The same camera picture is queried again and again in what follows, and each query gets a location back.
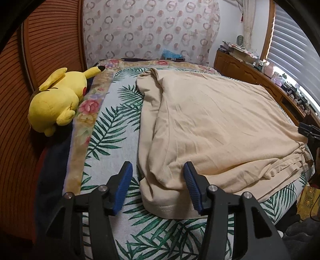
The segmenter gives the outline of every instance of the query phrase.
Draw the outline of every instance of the wooden wardrobe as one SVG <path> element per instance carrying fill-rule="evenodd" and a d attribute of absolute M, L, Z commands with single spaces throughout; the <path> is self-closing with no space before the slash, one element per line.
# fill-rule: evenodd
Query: wooden wardrobe
<path fill-rule="evenodd" d="M 85 71 L 83 0 L 46 0 L 0 54 L 0 229 L 31 239 L 43 134 L 30 131 L 33 92 L 56 69 Z"/>

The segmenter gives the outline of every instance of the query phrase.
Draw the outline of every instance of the plush toy head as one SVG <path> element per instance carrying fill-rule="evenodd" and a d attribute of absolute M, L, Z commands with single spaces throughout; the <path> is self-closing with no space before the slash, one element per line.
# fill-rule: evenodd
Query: plush toy head
<path fill-rule="evenodd" d="M 87 78 L 104 70 L 104 66 L 92 67 L 85 72 L 61 68 L 53 72 L 39 87 L 40 93 L 30 103 L 28 119 L 34 130 L 52 136 L 56 124 L 65 126 L 75 116 L 79 101 L 87 88 Z"/>

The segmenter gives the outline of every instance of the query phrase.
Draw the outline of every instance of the bed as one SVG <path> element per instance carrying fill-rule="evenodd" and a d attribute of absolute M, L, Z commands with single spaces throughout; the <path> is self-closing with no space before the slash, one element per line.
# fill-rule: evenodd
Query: bed
<path fill-rule="evenodd" d="M 150 67 L 218 74 L 212 68 L 186 62 L 122 60 L 100 61 L 106 70 L 95 77 L 73 121 L 63 192 L 91 192 L 118 173 L 124 161 L 133 164 L 133 178 L 124 206 L 110 217 L 121 259 L 197 259 L 206 219 L 167 220 L 147 212 L 139 191 L 137 166 L 140 111 L 143 96 L 136 77 Z M 261 206 L 276 224 L 314 174 L 314 167 L 271 196 Z M 88 217 L 83 215 L 84 250 L 92 259 Z M 234 217 L 228 217 L 225 259 L 232 256 Z"/>

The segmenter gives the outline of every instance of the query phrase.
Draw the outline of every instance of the metal screw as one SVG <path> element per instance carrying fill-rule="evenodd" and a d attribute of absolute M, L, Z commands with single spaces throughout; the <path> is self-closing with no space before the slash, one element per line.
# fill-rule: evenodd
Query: metal screw
<path fill-rule="evenodd" d="M 73 194 L 72 194 L 72 192 L 67 192 L 67 193 L 65 193 L 63 196 L 64 196 L 66 199 L 71 199 L 72 196 L 73 196 Z"/>
<path fill-rule="evenodd" d="M 243 193 L 243 196 L 244 196 L 245 198 L 247 198 L 247 199 L 252 198 L 252 194 L 251 194 L 250 192 L 248 192 L 248 191 L 246 191 L 245 193 Z"/>
<path fill-rule="evenodd" d="M 107 187 L 106 185 L 100 185 L 100 186 L 98 187 L 98 190 L 101 191 L 101 192 L 105 192 L 105 191 L 108 190 L 108 187 Z"/>
<path fill-rule="evenodd" d="M 210 186 L 208 187 L 208 189 L 209 189 L 210 191 L 217 191 L 217 190 L 218 190 L 218 187 L 217 187 L 216 185 L 210 185 Z"/>

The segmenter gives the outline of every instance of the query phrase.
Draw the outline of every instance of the fabric fold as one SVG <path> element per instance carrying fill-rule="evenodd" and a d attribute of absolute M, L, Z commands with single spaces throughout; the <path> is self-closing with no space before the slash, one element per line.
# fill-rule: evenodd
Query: fabric fold
<path fill-rule="evenodd" d="M 169 219 L 200 217 L 182 174 L 186 161 L 226 192 L 258 201 L 312 165 L 307 138 L 261 86 L 221 76 L 151 69 L 144 94 L 138 157 L 144 207 Z"/>

